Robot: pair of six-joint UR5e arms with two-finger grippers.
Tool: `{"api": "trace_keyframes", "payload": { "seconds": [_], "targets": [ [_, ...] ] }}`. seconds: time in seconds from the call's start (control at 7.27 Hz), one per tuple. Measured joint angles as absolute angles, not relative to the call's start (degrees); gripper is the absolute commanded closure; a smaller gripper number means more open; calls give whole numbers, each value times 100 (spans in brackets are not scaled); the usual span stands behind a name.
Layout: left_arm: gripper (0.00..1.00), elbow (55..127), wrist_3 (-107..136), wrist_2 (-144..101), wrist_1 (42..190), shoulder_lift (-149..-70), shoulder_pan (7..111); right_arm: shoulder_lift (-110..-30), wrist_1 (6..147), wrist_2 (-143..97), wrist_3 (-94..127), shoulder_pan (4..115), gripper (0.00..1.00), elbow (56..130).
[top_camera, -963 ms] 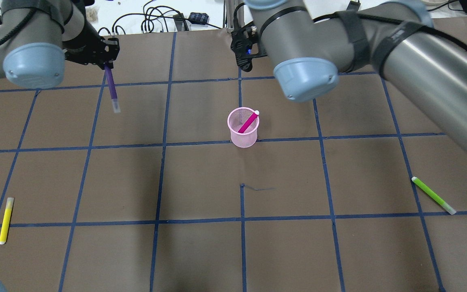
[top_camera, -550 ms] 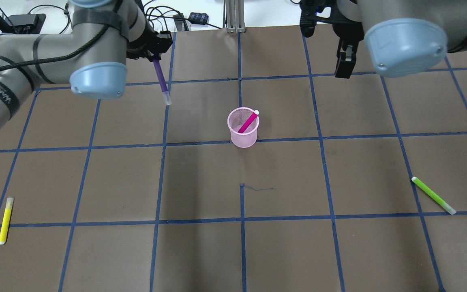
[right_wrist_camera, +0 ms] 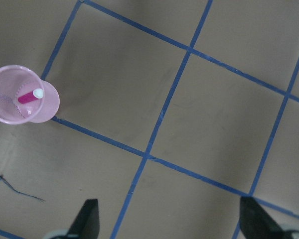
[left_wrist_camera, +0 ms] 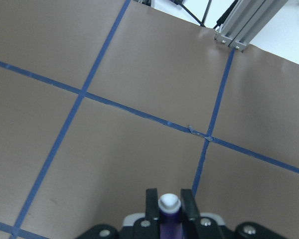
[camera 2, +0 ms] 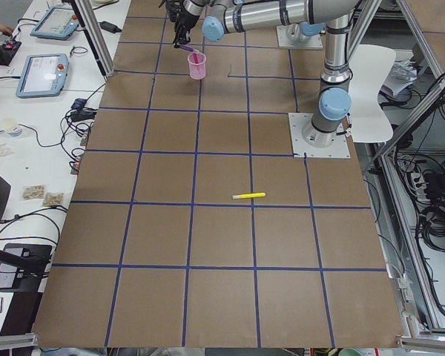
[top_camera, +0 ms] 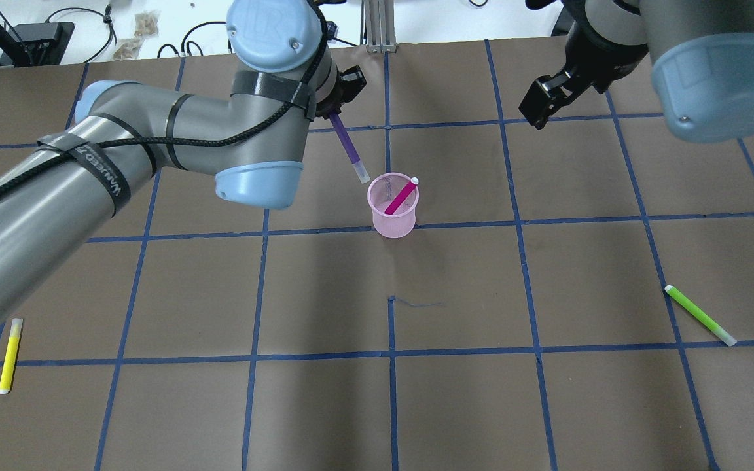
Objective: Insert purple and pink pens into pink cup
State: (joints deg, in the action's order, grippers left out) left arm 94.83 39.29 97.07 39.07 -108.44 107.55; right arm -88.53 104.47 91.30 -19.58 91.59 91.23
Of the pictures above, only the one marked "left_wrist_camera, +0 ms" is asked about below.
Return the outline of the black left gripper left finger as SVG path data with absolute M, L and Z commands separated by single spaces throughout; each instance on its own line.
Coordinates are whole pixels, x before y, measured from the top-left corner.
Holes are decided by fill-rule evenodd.
M 146 220 L 160 223 L 157 188 L 146 189 Z

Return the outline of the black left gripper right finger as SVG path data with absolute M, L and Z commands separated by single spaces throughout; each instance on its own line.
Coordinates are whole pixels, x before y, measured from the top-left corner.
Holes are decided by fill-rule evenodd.
M 181 217 L 184 224 L 200 219 L 200 212 L 191 189 L 181 189 Z

